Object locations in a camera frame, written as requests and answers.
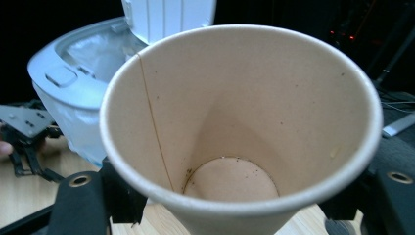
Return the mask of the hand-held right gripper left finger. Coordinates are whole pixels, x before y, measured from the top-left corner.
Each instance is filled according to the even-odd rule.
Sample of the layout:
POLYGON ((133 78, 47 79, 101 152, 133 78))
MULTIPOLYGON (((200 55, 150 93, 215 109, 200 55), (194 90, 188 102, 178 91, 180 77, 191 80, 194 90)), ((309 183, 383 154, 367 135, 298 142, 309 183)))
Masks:
POLYGON ((133 189, 108 158, 103 159, 100 174, 105 205, 112 222, 140 224, 148 198, 133 189))

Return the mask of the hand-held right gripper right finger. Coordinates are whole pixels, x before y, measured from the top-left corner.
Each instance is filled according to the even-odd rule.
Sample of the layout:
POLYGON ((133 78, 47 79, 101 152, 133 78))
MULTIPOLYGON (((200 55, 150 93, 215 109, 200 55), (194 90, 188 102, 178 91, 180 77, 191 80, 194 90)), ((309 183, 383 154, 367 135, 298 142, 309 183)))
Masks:
POLYGON ((347 188, 318 207, 331 220, 354 220, 358 210, 365 210, 369 193, 364 189, 347 188))

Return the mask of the white trash bin with lid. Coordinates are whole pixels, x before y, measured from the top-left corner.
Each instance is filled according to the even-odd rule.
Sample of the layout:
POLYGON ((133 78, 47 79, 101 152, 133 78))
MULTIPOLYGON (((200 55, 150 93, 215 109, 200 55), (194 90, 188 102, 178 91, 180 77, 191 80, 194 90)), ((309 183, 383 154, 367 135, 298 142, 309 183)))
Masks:
POLYGON ((93 23, 55 39, 29 61, 33 88, 68 140, 69 148, 93 165, 106 156, 99 111, 108 83, 67 63, 65 50, 105 31, 130 32, 151 45, 170 35, 213 24, 216 0, 121 0, 124 15, 93 23))

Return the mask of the beige paper cup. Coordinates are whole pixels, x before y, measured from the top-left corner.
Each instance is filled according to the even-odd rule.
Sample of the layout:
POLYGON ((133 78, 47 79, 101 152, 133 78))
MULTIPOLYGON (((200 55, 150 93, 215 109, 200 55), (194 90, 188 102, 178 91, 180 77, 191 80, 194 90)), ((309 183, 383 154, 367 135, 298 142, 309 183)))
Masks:
POLYGON ((345 189, 383 128, 370 79, 311 36, 261 25, 175 34, 111 80, 108 158, 190 235, 274 235, 345 189))

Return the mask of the silver flat device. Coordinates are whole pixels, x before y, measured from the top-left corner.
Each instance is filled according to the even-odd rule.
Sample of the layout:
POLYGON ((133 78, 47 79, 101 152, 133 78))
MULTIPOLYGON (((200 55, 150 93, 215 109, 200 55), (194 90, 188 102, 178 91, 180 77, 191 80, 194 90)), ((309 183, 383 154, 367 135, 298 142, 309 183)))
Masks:
POLYGON ((397 134, 406 130, 412 125, 415 125, 415 113, 411 113, 394 121, 391 124, 386 125, 383 128, 383 136, 387 138, 395 137, 397 134))

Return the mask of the translucent plastic bin bag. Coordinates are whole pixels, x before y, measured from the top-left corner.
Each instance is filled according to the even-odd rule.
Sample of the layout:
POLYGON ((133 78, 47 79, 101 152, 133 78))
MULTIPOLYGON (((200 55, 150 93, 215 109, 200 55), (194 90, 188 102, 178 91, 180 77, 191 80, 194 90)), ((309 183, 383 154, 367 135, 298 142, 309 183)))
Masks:
POLYGON ((128 31, 105 31, 72 43, 63 58, 84 74, 108 83, 127 60, 146 46, 128 31))

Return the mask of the black stand pole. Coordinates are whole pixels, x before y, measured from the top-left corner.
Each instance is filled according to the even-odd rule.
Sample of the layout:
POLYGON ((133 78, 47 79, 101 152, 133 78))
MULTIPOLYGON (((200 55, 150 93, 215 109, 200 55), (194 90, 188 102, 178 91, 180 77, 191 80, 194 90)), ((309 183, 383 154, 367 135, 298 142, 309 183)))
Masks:
POLYGON ((374 85, 376 88, 379 88, 381 86, 382 82, 391 73, 392 68, 396 65, 396 63, 399 61, 399 59, 411 45, 413 40, 415 40, 415 25, 412 27, 412 29, 410 30, 402 44, 399 46, 399 48, 396 50, 391 60, 387 63, 387 65, 382 69, 382 72, 375 79, 374 85))

